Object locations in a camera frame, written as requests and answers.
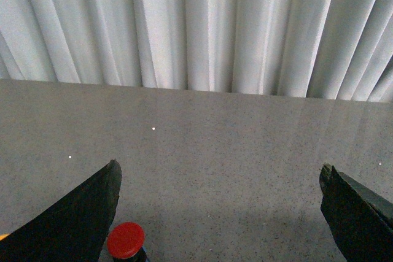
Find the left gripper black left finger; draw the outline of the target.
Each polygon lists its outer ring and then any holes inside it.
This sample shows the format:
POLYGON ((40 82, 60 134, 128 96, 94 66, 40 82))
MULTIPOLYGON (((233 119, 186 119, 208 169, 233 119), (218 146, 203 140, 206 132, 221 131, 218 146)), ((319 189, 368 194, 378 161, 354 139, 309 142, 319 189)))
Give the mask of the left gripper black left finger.
POLYGON ((98 261, 122 183, 116 160, 1 241, 1 261, 98 261))

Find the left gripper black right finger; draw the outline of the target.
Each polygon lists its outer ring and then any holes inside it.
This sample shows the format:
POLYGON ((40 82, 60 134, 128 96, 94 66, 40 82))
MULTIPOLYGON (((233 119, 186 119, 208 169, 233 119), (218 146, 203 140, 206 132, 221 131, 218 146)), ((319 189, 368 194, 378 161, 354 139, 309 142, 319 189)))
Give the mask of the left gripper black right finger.
POLYGON ((392 261, 392 203, 327 163, 319 184, 321 212, 346 261, 392 261))

